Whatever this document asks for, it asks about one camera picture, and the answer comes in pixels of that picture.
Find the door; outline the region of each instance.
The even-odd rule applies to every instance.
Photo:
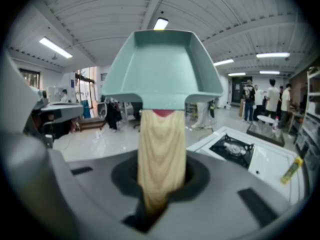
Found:
[[[240,101],[243,98],[244,86],[247,84],[248,80],[252,81],[252,76],[240,76],[232,78],[231,102],[240,104]]]

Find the teal plastic tray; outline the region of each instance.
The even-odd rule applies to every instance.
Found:
[[[133,32],[111,65],[102,94],[143,109],[184,110],[223,94],[216,68],[198,37],[188,31]]]

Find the person in black clothes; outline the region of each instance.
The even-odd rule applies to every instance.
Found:
[[[284,87],[280,86],[280,90],[279,90],[279,101],[278,101],[278,105],[276,106],[276,115],[279,117],[279,120],[281,119],[281,104],[282,104],[282,93],[284,92]]]
[[[107,113],[105,120],[107,121],[109,128],[114,132],[118,130],[117,122],[122,120],[121,112],[117,102],[110,101],[106,105]]]
[[[244,105],[244,121],[248,119],[249,112],[249,123],[253,121],[253,111],[255,104],[255,88],[252,86],[252,81],[248,80],[245,87],[243,87],[243,98],[245,99]]]

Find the ceiling light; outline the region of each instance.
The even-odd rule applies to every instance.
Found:
[[[285,58],[289,57],[289,52],[271,52],[271,53],[259,53],[256,55],[257,58]]]
[[[232,62],[234,62],[234,60],[231,58],[231,59],[227,59],[227,60],[223,60],[223,61],[219,61],[219,62],[213,63],[213,65],[214,66],[219,66],[219,65],[223,65],[223,64],[232,63]]]
[[[165,18],[158,18],[154,26],[154,30],[164,30],[168,25],[169,21]]]
[[[245,76],[246,73],[230,73],[228,74],[229,77],[235,77],[235,76]]]
[[[260,74],[267,74],[267,75],[279,75],[279,71],[260,71]]]
[[[39,42],[41,44],[49,47],[50,49],[54,50],[58,54],[61,54],[62,56],[66,57],[67,59],[72,57],[72,55],[69,52],[67,52],[64,49],[60,48],[58,45],[56,45],[54,42],[50,41],[46,37],[42,38]]]

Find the wooden stick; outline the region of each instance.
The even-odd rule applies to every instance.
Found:
[[[148,217],[166,208],[167,194],[185,182],[185,115],[180,110],[143,110],[138,146],[138,184]]]

